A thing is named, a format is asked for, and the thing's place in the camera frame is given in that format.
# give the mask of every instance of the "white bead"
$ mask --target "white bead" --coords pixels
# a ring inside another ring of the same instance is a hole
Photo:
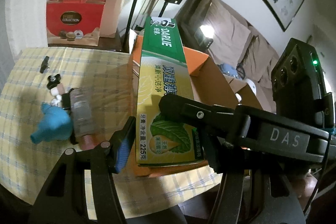
[[[58,106],[58,103],[59,103],[59,101],[56,98],[52,99],[52,101],[51,101],[52,106]]]
[[[56,96],[56,95],[58,95],[58,94],[59,94],[59,92],[58,92],[58,88],[57,88],[57,87],[52,88],[52,89],[50,90],[50,94],[51,94],[52,96]]]

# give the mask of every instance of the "speaker stand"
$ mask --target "speaker stand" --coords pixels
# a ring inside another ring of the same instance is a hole
[[[162,17],[163,12],[166,10],[166,7],[168,5],[168,1],[165,1],[164,5],[162,6],[161,12],[159,14],[159,17]]]
[[[130,12],[130,14],[129,14],[128,22],[127,22],[127,26],[126,26],[126,31],[125,31],[124,41],[123,41],[123,44],[122,44],[122,47],[123,47],[123,48],[124,48],[125,43],[126,43],[126,41],[127,41],[129,30],[130,30],[130,28],[131,28],[132,18],[133,18],[133,14],[134,14],[134,10],[135,10],[135,6],[136,6],[136,4],[137,4],[137,1],[138,1],[138,0],[133,0],[133,3],[132,3],[131,12]]]

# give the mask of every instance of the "camera lens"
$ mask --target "camera lens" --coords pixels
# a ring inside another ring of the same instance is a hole
[[[288,80],[288,73],[287,73],[286,68],[283,68],[280,74],[280,82],[282,85],[285,85],[287,84],[287,80]]]
[[[298,68],[298,62],[295,56],[291,59],[291,72],[296,73]]]
[[[276,79],[274,79],[273,87],[274,87],[274,90],[278,89],[278,81]]]

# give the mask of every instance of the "darlie toothpaste box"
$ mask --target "darlie toothpaste box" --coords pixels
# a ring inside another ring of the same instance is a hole
[[[160,114],[159,101],[168,93],[194,99],[179,30],[174,19],[147,17],[136,117],[139,165],[179,165],[203,159],[195,129]]]

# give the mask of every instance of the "yellow plaid tablecloth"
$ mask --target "yellow plaid tablecloth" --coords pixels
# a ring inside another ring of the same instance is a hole
[[[48,55],[50,68],[40,74]],[[100,132],[108,139],[123,127],[129,116],[132,96],[127,75],[129,54],[50,47],[25,49],[15,64],[0,96],[0,183],[14,195],[33,204],[43,183],[69,141],[35,145],[30,135],[42,118],[40,105],[50,102],[46,85],[49,75],[61,74],[61,83],[70,88],[92,90],[92,114]],[[208,166],[159,178],[136,178],[129,165],[113,175],[125,217],[154,213],[186,201],[220,183]],[[87,207],[95,219],[89,172],[85,174]]]

